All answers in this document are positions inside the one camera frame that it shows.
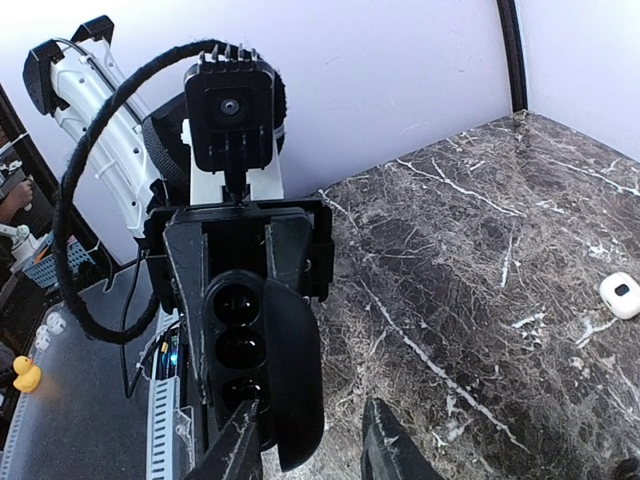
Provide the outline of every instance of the human hand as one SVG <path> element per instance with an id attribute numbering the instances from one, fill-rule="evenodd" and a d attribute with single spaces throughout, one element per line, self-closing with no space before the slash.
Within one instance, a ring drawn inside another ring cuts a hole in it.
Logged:
<path id="1" fill-rule="evenodd" d="M 21 208 L 26 207 L 33 201 L 33 181 L 29 178 L 24 182 L 19 183 L 16 187 L 9 192 L 5 202 L 8 203 L 8 206 L 14 210 L 18 211 Z"/>

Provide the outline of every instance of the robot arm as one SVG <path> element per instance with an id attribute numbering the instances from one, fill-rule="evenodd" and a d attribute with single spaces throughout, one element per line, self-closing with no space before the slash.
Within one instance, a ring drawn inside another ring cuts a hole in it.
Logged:
<path id="1" fill-rule="evenodd" d="M 80 27 L 72 41 L 53 39 L 33 49 L 25 62 L 24 81 L 34 104 L 75 142 L 125 80 L 109 48 L 112 33 L 113 23 L 101 17 Z M 144 237 L 150 186 L 160 178 L 142 136 L 141 122 L 148 113 L 134 95 L 111 119 L 89 161 L 136 238 Z"/>

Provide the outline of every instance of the black vertical strip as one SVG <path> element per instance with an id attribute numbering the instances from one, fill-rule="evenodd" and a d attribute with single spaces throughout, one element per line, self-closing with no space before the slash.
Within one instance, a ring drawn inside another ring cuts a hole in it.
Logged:
<path id="1" fill-rule="evenodd" d="M 524 69 L 524 54 L 520 38 L 518 12 L 514 0 L 497 0 L 504 48 L 507 54 L 509 84 L 511 86 L 511 108 L 514 112 L 529 108 L 527 78 Z"/>
<path id="2" fill-rule="evenodd" d="M 0 128 L 10 142 L 26 132 L 2 85 L 0 85 Z M 31 137 L 27 136 L 16 142 L 13 148 L 20 157 L 25 171 L 33 176 L 44 196 L 53 205 L 54 196 L 60 184 Z M 93 248 L 98 243 L 98 237 L 75 207 L 71 211 L 70 220 L 71 232 L 80 244 L 86 249 Z M 111 268 L 121 269 L 120 264 L 102 244 L 96 252 L 92 252 L 91 257 L 105 274 L 110 273 Z"/>

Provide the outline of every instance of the gray table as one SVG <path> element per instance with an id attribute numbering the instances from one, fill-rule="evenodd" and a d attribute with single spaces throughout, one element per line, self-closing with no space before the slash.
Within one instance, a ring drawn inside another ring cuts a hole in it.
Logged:
<path id="1" fill-rule="evenodd" d="M 116 275 L 103 293 L 104 282 L 83 293 L 94 318 L 118 328 L 132 269 Z M 130 319 L 137 318 L 151 291 L 142 269 Z M 131 400 L 123 393 L 118 347 L 86 338 L 66 308 L 56 306 L 67 329 L 54 337 L 35 360 L 42 383 L 22 395 L 5 445 L 0 478 L 143 479 L 145 476 L 148 383 L 141 381 Z M 133 369 L 138 353 L 155 328 L 127 347 Z"/>

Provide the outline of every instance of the plastic basket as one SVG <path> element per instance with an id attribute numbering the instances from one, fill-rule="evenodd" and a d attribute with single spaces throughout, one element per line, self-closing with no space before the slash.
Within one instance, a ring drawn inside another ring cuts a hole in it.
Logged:
<path id="1" fill-rule="evenodd" d="M 42 245 L 35 253 L 35 255 L 27 262 L 25 267 L 22 269 L 24 274 L 29 277 L 31 280 L 36 282 L 40 288 L 49 288 L 52 285 L 58 283 L 58 279 L 56 277 L 56 265 L 55 260 L 53 258 L 53 254 L 48 252 L 48 255 L 39 262 L 36 263 L 36 259 L 39 257 L 40 253 L 42 253 L 45 248 L 51 247 L 51 242 L 53 241 L 53 235 L 50 233 L 47 235 L 47 238 L 42 242 Z M 71 270 L 74 274 L 78 273 L 80 265 L 85 262 L 89 262 L 94 264 L 95 262 L 91 258 L 91 256 L 87 253 L 87 251 L 82 248 L 82 245 L 75 239 L 75 237 L 71 237 L 67 242 L 67 255 L 69 256 L 69 265 L 71 266 Z"/>

